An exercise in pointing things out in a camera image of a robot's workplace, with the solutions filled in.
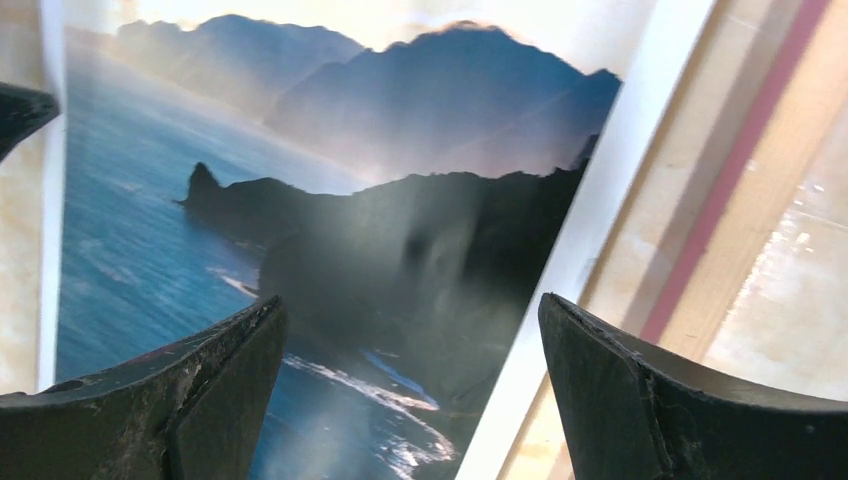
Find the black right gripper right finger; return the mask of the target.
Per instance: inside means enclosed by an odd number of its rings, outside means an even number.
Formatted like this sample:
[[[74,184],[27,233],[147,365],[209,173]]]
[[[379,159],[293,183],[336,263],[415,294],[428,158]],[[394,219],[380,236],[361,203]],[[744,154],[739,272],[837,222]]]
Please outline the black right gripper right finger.
[[[538,322],[579,479],[843,479],[847,405],[700,365],[556,295]]]

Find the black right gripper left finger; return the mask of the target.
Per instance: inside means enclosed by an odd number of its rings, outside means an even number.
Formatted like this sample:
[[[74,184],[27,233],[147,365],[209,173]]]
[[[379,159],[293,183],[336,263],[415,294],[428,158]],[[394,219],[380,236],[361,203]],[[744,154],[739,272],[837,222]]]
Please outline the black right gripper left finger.
[[[1,398],[5,479],[245,479],[287,339],[278,297],[37,394]]]

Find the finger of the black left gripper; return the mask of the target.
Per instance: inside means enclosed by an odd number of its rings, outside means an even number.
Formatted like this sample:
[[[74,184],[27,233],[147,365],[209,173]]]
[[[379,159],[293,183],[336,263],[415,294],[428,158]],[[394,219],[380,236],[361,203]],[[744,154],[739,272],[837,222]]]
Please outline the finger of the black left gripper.
[[[1,83],[1,161],[22,141],[60,114],[60,105],[48,92]]]

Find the pink wooden picture frame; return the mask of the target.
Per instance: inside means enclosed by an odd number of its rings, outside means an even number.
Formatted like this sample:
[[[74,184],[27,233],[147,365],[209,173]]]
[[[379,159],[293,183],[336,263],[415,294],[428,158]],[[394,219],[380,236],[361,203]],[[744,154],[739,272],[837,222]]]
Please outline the pink wooden picture frame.
[[[580,304],[708,367],[847,397],[847,5],[720,1]]]

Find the seascape photo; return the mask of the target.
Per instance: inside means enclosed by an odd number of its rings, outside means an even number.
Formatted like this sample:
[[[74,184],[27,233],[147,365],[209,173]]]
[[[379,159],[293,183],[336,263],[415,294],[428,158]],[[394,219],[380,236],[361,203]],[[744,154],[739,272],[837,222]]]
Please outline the seascape photo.
[[[253,479],[494,479],[710,1],[59,1],[39,383],[278,294]]]

